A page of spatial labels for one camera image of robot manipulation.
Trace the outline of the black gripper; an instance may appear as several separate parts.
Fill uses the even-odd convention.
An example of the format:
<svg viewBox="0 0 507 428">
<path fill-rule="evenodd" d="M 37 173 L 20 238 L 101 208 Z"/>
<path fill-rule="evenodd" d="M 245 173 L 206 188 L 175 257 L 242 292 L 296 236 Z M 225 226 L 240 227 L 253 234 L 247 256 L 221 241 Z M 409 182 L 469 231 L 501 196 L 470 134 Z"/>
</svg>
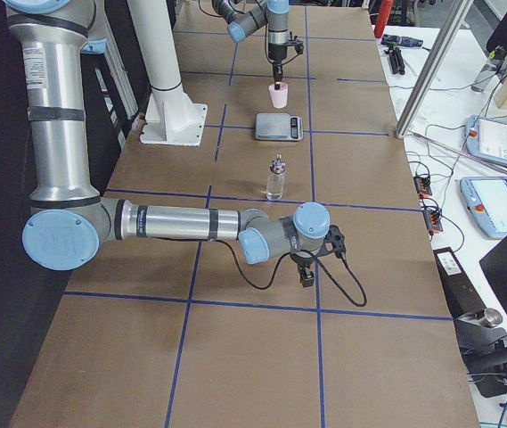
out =
<svg viewBox="0 0 507 428">
<path fill-rule="evenodd" d="M 315 272 L 312 265 L 317 261 L 317 257 L 310 251 L 302 251 L 301 253 L 291 253 L 290 258 L 297 265 L 301 286 L 312 287 L 315 283 Z"/>
<path fill-rule="evenodd" d="M 272 70 L 274 74 L 274 85 L 278 83 L 281 84 L 283 82 L 283 64 L 287 59 L 287 44 L 268 44 L 268 60 L 272 65 Z"/>
</svg>

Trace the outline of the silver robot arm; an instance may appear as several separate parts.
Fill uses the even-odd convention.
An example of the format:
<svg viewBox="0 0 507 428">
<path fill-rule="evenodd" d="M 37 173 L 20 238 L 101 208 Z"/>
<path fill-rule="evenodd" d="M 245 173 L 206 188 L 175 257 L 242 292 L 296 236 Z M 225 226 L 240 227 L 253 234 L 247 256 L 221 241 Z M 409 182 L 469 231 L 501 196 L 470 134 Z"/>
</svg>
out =
<svg viewBox="0 0 507 428">
<path fill-rule="evenodd" d="M 282 88 L 283 65 L 293 39 L 288 29 L 288 1 L 263 1 L 248 12 L 238 12 L 232 1 L 212 1 L 213 10 L 227 23 L 227 31 L 239 44 L 261 28 L 267 30 L 267 59 L 272 65 L 274 87 Z"/>
<path fill-rule="evenodd" d="M 38 265 L 70 271 L 109 242 L 131 237 L 240 245 L 249 264 L 290 257 L 310 285 L 312 266 L 331 243 L 329 211 L 301 204 L 278 219 L 264 211 L 134 203 L 106 195 L 121 147 L 108 99 L 90 103 L 102 77 L 87 58 L 119 59 L 104 1 L 9 1 L 10 33 L 20 42 L 36 169 L 22 245 Z"/>
</svg>

